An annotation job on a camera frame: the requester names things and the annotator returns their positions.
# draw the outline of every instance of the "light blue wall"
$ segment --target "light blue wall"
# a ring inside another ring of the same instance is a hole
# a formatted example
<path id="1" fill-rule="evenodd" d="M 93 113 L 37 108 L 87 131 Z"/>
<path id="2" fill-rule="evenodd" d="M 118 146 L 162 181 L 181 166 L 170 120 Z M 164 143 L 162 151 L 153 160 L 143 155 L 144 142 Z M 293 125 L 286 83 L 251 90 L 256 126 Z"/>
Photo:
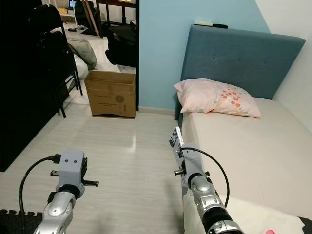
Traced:
<path id="1" fill-rule="evenodd" d="M 254 0 L 141 0 L 139 105 L 174 109 L 190 26 L 195 21 L 269 32 Z"/>

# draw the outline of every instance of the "black bag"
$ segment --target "black bag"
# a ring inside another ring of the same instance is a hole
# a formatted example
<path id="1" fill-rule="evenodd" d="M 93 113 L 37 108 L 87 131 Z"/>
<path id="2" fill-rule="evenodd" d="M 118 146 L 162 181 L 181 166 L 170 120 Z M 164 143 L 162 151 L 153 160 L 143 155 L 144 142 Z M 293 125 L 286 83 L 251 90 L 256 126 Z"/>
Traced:
<path id="1" fill-rule="evenodd" d="M 129 25 L 110 27 L 107 39 L 108 50 L 105 54 L 112 64 L 137 66 L 136 34 Z"/>

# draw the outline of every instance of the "small item on headboard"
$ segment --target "small item on headboard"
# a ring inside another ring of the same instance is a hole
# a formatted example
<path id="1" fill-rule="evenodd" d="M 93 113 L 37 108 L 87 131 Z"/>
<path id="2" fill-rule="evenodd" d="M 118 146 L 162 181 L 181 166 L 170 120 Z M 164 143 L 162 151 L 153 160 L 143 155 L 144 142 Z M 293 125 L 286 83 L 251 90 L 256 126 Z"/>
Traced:
<path id="1" fill-rule="evenodd" d="M 215 28 L 229 28 L 229 26 L 225 24 L 219 24 L 219 23 L 207 23 L 207 22 L 195 22 L 194 25 L 201 25 L 201 26 L 209 26 L 209 27 L 215 27 Z"/>

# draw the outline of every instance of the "desk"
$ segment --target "desk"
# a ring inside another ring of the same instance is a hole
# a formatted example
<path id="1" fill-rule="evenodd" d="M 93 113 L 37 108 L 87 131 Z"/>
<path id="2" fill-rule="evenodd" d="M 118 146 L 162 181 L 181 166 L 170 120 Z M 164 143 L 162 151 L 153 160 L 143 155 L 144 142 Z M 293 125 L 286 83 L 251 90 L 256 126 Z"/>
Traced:
<path id="1" fill-rule="evenodd" d="M 109 9 L 108 6 L 121 6 L 122 7 L 122 23 L 121 24 L 126 24 L 126 7 L 130 8 L 135 8 L 136 4 L 135 3 L 130 3 L 130 2 L 121 2 L 121 1 L 114 1 L 114 0 L 96 0 L 97 1 L 97 19 L 98 19 L 98 24 L 99 24 L 99 35 L 101 38 L 103 38 L 102 34 L 102 22 L 101 22 L 101 12 L 99 9 L 99 4 L 106 4 L 106 14 L 107 14 L 107 24 L 108 27 L 110 26 L 110 21 L 109 21 Z"/>

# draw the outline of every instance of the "pink pillowcase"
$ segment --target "pink pillowcase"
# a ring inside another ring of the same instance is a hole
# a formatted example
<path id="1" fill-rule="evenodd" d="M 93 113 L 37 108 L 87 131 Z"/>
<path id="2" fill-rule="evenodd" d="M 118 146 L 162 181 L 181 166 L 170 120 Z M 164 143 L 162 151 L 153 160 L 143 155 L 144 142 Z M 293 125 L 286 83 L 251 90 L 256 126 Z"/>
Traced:
<path id="1" fill-rule="evenodd" d="M 187 79 L 175 84 L 184 112 L 220 112 L 260 118 L 253 97 L 245 90 L 210 79 Z"/>

